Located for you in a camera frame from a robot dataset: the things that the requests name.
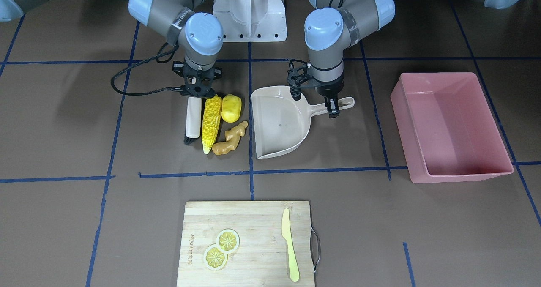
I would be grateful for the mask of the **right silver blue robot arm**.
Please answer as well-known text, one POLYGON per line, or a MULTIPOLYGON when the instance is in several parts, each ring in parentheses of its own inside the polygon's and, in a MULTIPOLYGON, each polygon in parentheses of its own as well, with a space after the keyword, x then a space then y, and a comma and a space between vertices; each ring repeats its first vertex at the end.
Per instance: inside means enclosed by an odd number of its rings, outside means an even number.
MULTIPOLYGON (((50 0, 1 0, 1 21, 19 19, 26 12, 50 0)), ((212 83, 222 76, 215 66, 216 56, 223 45, 223 28, 219 20, 195 8, 205 0, 128 0, 128 11, 134 19, 166 39, 172 50, 151 57, 161 62, 163 56, 173 56, 178 48, 184 50, 184 61, 174 62, 173 71, 183 77, 184 84, 168 87, 192 98, 214 98, 212 83)))

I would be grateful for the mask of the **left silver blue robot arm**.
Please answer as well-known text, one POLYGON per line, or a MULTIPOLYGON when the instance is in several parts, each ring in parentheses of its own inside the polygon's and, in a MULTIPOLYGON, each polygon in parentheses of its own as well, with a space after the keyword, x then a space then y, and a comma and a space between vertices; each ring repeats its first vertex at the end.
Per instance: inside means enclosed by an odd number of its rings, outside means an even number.
MULTIPOLYGON (((519 0, 471 0, 488 8, 504 9, 519 0)), ((295 101, 303 89, 315 89, 324 98, 329 118, 340 114, 338 93, 344 86, 344 50, 381 30, 395 16, 395 0, 309 0, 314 10, 304 22, 309 60, 289 60, 287 82, 295 101)))

